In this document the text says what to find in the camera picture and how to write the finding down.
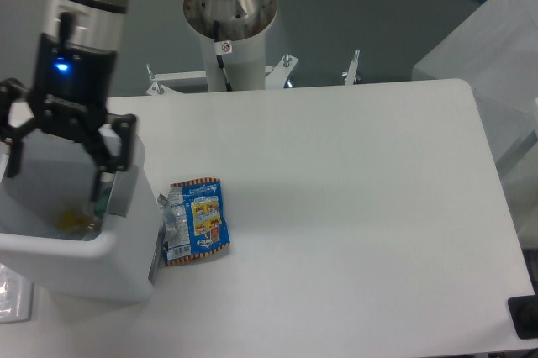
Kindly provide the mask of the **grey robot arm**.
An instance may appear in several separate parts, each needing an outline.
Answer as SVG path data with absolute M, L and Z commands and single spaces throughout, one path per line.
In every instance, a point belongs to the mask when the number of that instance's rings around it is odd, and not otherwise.
M 25 138 L 41 131 L 70 140 L 92 158 L 93 191 L 105 173 L 127 171 L 137 118 L 110 113 L 110 84 L 129 0 L 46 0 L 34 77 L 1 82 L 1 141 L 8 147 L 3 175 L 21 170 Z

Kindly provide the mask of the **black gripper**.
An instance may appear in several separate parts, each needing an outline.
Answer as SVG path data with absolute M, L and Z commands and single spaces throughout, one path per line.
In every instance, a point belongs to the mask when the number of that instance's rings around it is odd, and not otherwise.
M 18 127 L 9 123 L 11 107 L 29 90 L 15 79 L 1 81 L 1 141 L 8 147 L 5 177 L 20 171 L 24 138 L 41 131 L 82 142 L 92 157 L 95 174 L 90 200 L 99 199 L 103 173 L 127 171 L 133 160 L 137 117 L 111 114 L 106 109 L 108 89 L 117 59 L 115 51 L 67 44 L 48 34 L 39 39 L 34 84 L 27 102 L 34 115 Z M 99 129 L 109 124 L 120 139 L 118 155 L 108 149 Z

